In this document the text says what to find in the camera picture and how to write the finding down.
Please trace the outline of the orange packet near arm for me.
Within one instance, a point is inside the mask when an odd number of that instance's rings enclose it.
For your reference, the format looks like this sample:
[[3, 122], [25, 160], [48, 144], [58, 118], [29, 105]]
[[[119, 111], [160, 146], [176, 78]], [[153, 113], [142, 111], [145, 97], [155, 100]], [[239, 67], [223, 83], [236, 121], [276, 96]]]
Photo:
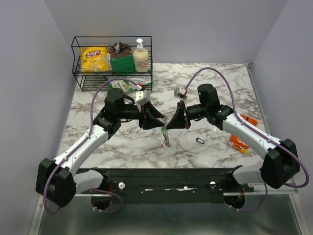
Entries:
[[237, 138], [235, 135], [231, 135], [229, 139], [229, 145], [235, 148], [236, 150], [246, 154], [247, 150], [249, 149], [249, 146], [242, 142], [239, 138]]

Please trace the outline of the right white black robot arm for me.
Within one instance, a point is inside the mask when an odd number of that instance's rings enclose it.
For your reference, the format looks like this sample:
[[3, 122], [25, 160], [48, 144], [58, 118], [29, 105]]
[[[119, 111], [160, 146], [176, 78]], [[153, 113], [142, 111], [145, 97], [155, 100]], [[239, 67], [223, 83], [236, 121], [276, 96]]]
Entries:
[[278, 189], [300, 170], [300, 164], [290, 156], [296, 154], [296, 146], [290, 139], [284, 141], [259, 130], [242, 117], [236, 117], [232, 108], [221, 105], [217, 90], [211, 84], [198, 86], [199, 104], [185, 106], [177, 103], [177, 109], [167, 124], [170, 129], [188, 129], [192, 120], [206, 118], [218, 129], [238, 137], [262, 159], [262, 164], [237, 166], [228, 172], [225, 187], [235, 192], [248, 183], [266, 183]]

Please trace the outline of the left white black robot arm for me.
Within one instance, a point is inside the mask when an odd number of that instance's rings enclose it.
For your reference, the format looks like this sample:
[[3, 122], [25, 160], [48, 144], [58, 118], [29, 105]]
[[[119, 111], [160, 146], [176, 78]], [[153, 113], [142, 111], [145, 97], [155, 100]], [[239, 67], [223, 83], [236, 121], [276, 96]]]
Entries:
[[104, 193], [108, 189], [108, 180], [97, 170], [80, 174], [77, 171], [99, 146], [118, 131], [122, 120], [138, 120], [141, 129], [150, 130], [163, 127], [163, 118], [164, 115], [151, 104], [147, 90], [140, 88], [135, 98], [124, 94], [120, 88], [109, 90], [104, 107], [91, 118], [88, 131], [63, 154], [40, 162], [35, 191], [43, 196], [46, 211], [50, 211], [48, 201], [63, 208], [77, 193], [89, 189]]

